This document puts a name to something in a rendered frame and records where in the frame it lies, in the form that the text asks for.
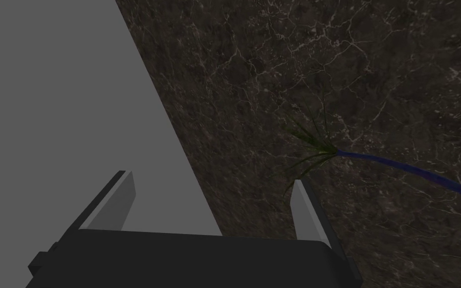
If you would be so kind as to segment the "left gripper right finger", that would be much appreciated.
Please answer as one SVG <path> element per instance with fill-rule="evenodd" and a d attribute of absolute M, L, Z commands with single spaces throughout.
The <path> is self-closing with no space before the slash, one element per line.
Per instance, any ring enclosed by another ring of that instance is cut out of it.
<path fill-rule="evenodd" d="M 298 240 L 323 242 L 339 258 L 346 258 L 340 239 L 307 179 L 294 181 L 290 209 Z"/>

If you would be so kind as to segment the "blue brush with green bristles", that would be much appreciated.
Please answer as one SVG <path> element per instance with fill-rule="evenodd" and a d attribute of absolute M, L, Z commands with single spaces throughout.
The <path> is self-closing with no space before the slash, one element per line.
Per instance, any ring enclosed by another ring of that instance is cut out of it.
<path fill-rule="evenodd" d="M 327 111 L 326 111 L 326 102 L 322 104 L 323 108 L 323 128 L 324 131 L 320 130 L 320 126 L 316 123 L 316 118 L 314 117 L 312 111 L 310 110 L 307 102 L 304 102 L 304 105 L 309 112 L 309 118 L 314 127 L 316 134 L 313 134 L 307 127 L 302 123 L 296 120 L 291 114 L 287 114 L 286 117 L 294 124 L 294 127 L 283 126 L 282 129 L 288 132 L 292 137 L 304 143 L 303 151 L 309 153 L 309 156 L 298 160 L 293 165 L 289 166 L 283 172 L 287 172 L 291 169 L 294 169 L 302 164 L 308 163 L 308 166 L 304 168 L 297 178 L 291 180 L 286 186 L 284 192 L 286 193 L 289 188 L 292 188 L 297 180 L 302 180 L 309 173 L 317 171 L 325 163 L 329 162 L 335 158 L 349 158 L 349 159 L 360 159 L 371 161 L 385 165 L 390 168 L 394 168 L 405 173 L 409 173 L 420 178 L 423 178 L 431 183 L 439 185 L 449 191 L 453 191 L 461 195 L 461 183 L 451 180 L 447 177 L 441 176 L 435 172 L 430 172 L 428 170 L 409 165 L 406 163 L 394 161 L 384 157 L 364 154 L 364 153 L 355 153 L 350 151 L 344 151 L 337 148 L 332 142 L 330 137 L 330 130 L 328 128 L 327 121 Z"/>

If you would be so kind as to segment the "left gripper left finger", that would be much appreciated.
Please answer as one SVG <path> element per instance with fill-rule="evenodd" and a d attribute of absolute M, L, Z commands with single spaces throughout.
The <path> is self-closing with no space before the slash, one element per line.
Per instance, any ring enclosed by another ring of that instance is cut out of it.
<path fill-rule="evenodd" d="M 120 170 L 68 228 L 121 231 L 136 198 L 133 172 Z"/>

